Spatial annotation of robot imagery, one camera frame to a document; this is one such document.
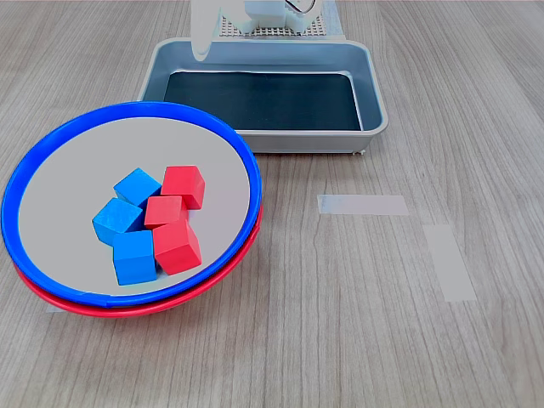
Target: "wooden block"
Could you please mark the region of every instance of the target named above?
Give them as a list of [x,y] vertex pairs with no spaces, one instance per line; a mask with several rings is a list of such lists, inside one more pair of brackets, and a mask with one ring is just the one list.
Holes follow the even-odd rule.
[[161,195],[182,196],[188,209],[200,210],[204,200],[205,185],[197,166],[167,167]]
[[159,195],[158,197],[150,197],[147,201],[144,225],[148,230],[182,219],[189,219],[189,211],[181,196]]
[[149,197],[158,196],[161,193],[161,184],[144,170],[137,168],[117,183],[113,190],[118,198],[145,209]]
[[117,234],[113,238],[113,264],[119,285],[155,281],[153,233],[143,230]]
[[113,245],[117,234],[144,228],[144,211],[118,198],[112,198],[93,218],[96,236],[106,245]]
[[186,219],[153,229],[155,259],[168,275],[175,275],[202,263],[195,232]]

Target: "red bowl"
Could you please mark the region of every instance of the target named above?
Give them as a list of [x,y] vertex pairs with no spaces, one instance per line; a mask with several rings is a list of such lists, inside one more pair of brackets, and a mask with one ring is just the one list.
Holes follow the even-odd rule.
[[65,300],[60,297],[56,297],[49,292],[44,291],[41,287],[36,286],[25,274],[23,274],[20,269],[15,265],[17,273],[20,278],[25,282],[25,284],[40,298],[45,300],[48,303],[51,303],[57,308],[66,310],[68,312],[76,313],[79,315],[91,316],[91,317],[105,317],[105,318],[120,318],[120,317],[137,317],[143,315],[151,315],[153,313],[162,312],[167,309],[174,308],[179,306],[181,303],[185,303],[192,298],[201,295],[212,286],[219,283],[226,275],[228,275],[232,269],[246,256],[249,248],[251,248],[257,234],[261,228],[261,221],[263,219],[263,207],[261,206],[257,222],[253,226],[252,232],[247,238],[244,245],[240,248],[238,253],[215,275],[211,276],[207,280],[204,280],[200,285],[195,286],[188,291],[182,292],[176,296],[169,297],[167,299],[162,299],[158,302],[140,304],[138,306],[133,306],[129,308],[111,308],[111,309],[102,309],[95,306],[86,306],[79,303],[73,303],[71,301]]

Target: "tray rim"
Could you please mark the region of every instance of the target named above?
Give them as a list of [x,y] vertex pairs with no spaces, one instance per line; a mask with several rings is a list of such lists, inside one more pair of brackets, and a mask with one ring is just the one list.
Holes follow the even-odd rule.
[[[166,47],[167,45],[171,43],[190,43],[190,37],[172,37],[167,38],[165,40],[160,41],[155,48],[153,49],[153,52],[151,54],[150,63],[148,64],[147,71],[145,73],[144,81],[142,86],[140,87],[139,94],[138,94],[138,100],[143,101],[143,98],[145,96],[145,91],[149,87],[149,82],[151,78],[151,73],[153,71],[153,67],[155,65],[155,62],[157,60],[157,56],[160,53],[161,49],[163,47]],[[354,48],[359,48],[363,53],[366,54],[366,60],[368,61],[368,68],[369,72],[371,73],[371,79],[372,84],[374,86],[375,95],[377,98],[378,107],[380,110],[380,114],[382,116],[382,123],[372,129],[372,130],[357,130],[357,131],[351,131],[351,130],[340,130],[340,131],[328,131],[328,130],[289,130],[289,131],[275,131],[275,130],[238,130],[236,129],[236,132],[240,136],[251,136],[251,137],[280,137],[280,138],[290,138],[290,137],[300,137],[300,136],[306,136],[306,137],[315,137],[315,138],[330,138],[332,133],[335,136],[347,138],[347,139],[355,139],[359,140],[361,138],[371,138],[375,136],[378,133],[383,132],[389,125],[389,118],[388,113],[385,109],[385,103],[383,101],[382,92],[380,90],[376,70],[374,68],[374,64],[372,62],[371,53],[367,46],[360,42],[347,40],[344,37],[338,38],[338,39],[326,39],[326,38],[319,38],[319,39],[278,39],[278,38],[270,38],[270,39],[262,39],[259,37],[255,38],[238,38],[238,37],[215,37],[212,41],[212,47],[213,43],[261,43],[261,44],[308,44],[310,46],[315,45],[322,45],[322,44],[339,44],[339,45],[349,45]]]

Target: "tape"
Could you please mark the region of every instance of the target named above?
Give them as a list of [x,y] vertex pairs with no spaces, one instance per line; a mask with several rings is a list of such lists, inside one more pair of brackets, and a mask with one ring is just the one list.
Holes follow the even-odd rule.
[[328,37],[344,37],[342,22],[338,15],[337,2],[335,0],[324,0],[321,4],[321,15],[326,25]]
[[473,284],[449,225],[423,225],[444,300],[476,300]]
[[410,215],[402,195],[318,195],[321,214]]

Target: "metal grid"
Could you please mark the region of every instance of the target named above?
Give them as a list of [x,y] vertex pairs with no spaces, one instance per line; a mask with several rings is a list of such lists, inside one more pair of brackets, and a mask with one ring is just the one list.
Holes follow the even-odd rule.
[[259,37],[259,36],[281,36],[281,37],[315,37],[326,36],[325,21],[319,15],[305,32],[295,32],[290,28],[257,28],[249,34],[242,34],[230,21],[222,17],[220,37]]

